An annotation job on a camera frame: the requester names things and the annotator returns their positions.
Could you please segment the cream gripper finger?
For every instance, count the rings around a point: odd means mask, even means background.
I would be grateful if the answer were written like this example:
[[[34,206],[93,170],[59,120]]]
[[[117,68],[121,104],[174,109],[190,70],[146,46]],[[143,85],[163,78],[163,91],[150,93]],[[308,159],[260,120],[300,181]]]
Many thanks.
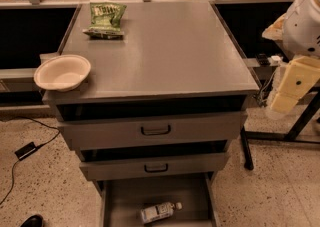
[[[281,15],[273,24],[262,32],[262,37],[273,41],[283,40],[283,24],[285,15]]]
[[[288,114],[319,79],[319,58],[299,56],[280,66],[269,94],[269,112]]]

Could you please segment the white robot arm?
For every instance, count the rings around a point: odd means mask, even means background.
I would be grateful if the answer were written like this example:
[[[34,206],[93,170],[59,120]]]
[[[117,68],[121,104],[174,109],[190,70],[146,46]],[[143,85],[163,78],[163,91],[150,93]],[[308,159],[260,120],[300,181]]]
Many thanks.
[[[279,119],[320,80],[320,0],[295,0],[262,36],[293,54],[275,70],[267,99],[268,116]]]

